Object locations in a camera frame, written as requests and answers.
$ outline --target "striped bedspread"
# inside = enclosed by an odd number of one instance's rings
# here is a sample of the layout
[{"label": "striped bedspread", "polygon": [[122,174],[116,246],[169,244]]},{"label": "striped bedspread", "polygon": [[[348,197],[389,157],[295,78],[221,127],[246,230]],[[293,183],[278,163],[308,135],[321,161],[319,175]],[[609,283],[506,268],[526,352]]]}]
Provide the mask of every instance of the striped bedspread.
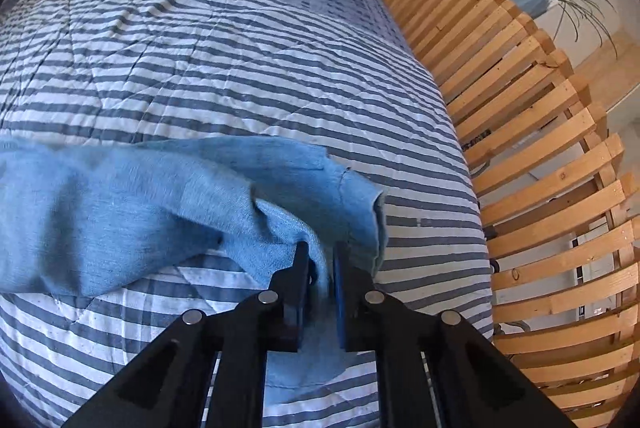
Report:
[{"label": "striped bedspread", "polygon": [[[387,188],[381,289],[492,330],[490,268],[456,137],[379,0],[12,0],[0,16],[0,134],[134,143],[215,134],[321,144]],[[93,299],[0,296],[0,370],[60,426],[189,308],[258,289],[208,252]],[[264,426],[377,426],[373,354]]]}]

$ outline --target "bed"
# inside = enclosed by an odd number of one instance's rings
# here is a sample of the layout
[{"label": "bed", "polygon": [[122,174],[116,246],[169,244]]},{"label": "bed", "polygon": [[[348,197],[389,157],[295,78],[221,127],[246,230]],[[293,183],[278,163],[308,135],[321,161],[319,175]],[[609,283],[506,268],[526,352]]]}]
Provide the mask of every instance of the bed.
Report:
[{"label": "bed", "polygon": [[[7,0],[0,134],[127,144],[267,134],[328,148],[386,188],[380,289],[489,336],[491,269],[442,97],[380,0]],[[206,252],[91,298],[0,296],[0,370],[58,427],[178,315],[260,287]],[[377,426],[372,353],[265,427]]]}]

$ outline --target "silver rivet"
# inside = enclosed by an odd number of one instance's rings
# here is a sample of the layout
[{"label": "silver rivet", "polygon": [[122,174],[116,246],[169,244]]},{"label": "silver rivet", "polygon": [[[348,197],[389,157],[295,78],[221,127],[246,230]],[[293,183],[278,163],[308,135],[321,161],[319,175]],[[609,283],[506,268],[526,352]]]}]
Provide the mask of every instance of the silver rivet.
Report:
[{"label": "silver rivet", "polygon": [[458,325],[462,321],[462,316],[455,311],[444,311],[440,319],[447,325]]},{"label": "silver rivet", "polygon": [[278,301],[278,293],[276,293],[276,291],[272,291],[271,289],[267,289],[266,291],[262,291],[260,294],[258,294],[258,300],[265,305],[275,303]]},{"label": "silver rivet", "polygon": [[195,325],[202,319],[202,313],[197,309],[191,309],[182,315],[182,321],[187,325]]},{"label": "silver rivet", "polygon": [[380,291],[369,291],[364,295],[364,299],[367,303],[377,305],[385,301],[385,295]]}]

